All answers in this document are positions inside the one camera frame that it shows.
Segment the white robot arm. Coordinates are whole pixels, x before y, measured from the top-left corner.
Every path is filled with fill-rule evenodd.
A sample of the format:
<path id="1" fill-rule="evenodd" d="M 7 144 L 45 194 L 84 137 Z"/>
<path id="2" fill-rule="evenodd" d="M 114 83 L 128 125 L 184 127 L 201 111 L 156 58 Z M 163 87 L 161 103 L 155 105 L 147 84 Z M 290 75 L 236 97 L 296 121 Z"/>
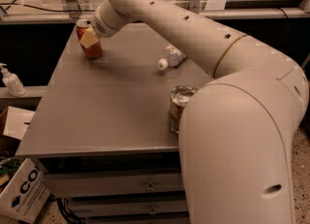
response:
<path id="1" fill-rule="evenodd" d="M 191 224 L 295 224 L 292 143 L 309 103 L 284 53 L 163 0 L 105 0 L 102 37 L 142 21 L 213 80 L 186 105 L 178 145 Z"/>

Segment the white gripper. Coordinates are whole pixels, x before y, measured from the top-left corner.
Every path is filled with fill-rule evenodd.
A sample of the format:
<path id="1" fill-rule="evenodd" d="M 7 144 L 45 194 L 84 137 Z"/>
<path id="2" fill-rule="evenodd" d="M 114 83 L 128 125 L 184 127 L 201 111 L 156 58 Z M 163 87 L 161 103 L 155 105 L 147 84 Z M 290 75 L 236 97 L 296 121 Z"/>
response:
<path id="1" fill-rule="evenodd" d="M 120 14 L 109 0 L 105 0 L 91 17 L 91 25 L 94 29 L 92 27 L 86 28 L 79 43 L 85 48 L 98 45 L 100 43 L 99 36 L 110 38 L 129 22 L 130 19 L 127 16 Z"/>

